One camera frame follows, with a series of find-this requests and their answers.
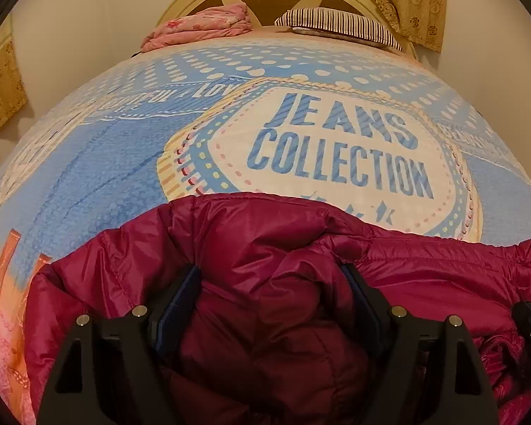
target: beige wall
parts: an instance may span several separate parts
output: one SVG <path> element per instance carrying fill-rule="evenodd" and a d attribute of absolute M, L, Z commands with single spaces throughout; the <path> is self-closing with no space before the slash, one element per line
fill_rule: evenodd
<path fill-rule="evenodd" d="M 51 106 L 137 52 L 171 1 L 20 0 L 14 38 L 30 106 L 0 133 L 0 163 Z M 423 62 L 476 106 L 531 176 L 531 17 L 518 0 L 448 5 L 443 52 L 422 49 Z"/>

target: maroon puffer jacket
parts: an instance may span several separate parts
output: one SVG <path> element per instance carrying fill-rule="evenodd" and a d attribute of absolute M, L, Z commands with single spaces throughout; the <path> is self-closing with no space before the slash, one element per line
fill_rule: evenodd
<path fill-rule="evenodd" d="M 34 410 L 78 315 L 123 316 L 194 263 L 202 291 L 167 374 L 185 422 L 349 424 L 371 369 L 346 335 L 354 313 L 341 262 L 415 316 L 460 315 L 496 397 L 511 395 L 502 424 L 521 420 L 531 392 L 513 389 L 524 341 L 510 309 L 531 300 L 531 240 L 496 248 L 403 234 L 328 204 L 246 193 L 161 205 L 41 269 L 24 323 Z"/>

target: folded pink blanket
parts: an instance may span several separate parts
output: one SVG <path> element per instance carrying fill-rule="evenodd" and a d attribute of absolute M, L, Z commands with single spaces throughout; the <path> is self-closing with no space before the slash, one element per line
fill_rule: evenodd
<path fill-rule="evenodd" d="M 245 3 L 204 9 L 192 16 L 164 22 L 142 42 L 142 52 L 171 45 L 223 36 L 236 36 L 252 30 Z"/>

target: mattress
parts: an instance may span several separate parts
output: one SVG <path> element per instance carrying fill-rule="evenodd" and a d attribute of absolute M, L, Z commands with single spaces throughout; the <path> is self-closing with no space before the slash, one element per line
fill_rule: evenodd
<path fill-rule="evenodd" d="M 0 395 L 33 423 L 21 324 L 40 266 L 161 203 L 267 192 L 381 227 L 510 245 L 531 181 L 419 64 L 296 34 L 169 47 L 65 98 L 0 169 Z"/>

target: metal pin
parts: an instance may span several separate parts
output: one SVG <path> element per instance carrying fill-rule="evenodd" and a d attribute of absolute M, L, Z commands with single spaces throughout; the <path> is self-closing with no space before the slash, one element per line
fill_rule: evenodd
<path fill-rule="evenodd" d="M 82 314 L 81 316 L 79 316 L 77 318 L 77 324 L 79 326 L 85 326 L 86 324 L 88 324 L 88 322 L 91 320 L 91 317 L 88 316 L 87 314 Z"/>
<path fill-rule="evenodd" d="M 462 326 L 462 318 L 460 318 L 458 315 L 450 315 L 449 316 L 449 323 L 453 325 L 455 328 L 458 328 L 459 326 Z"/>
<path fill-rule="evenodd" d="M 135 306 L 132 310 L 132 315 L 140 317 L 148 312 L 148 308 L 145 305 Z"/>
<path fill-rule="evenodd" d="M 391 307 L 391 314 L 398 318 L 403 318 L 404 316 L 407 316 L 407 310 L 405 310 L 405 308 L 403 308 L 401 305 L 396 305 Z"/>

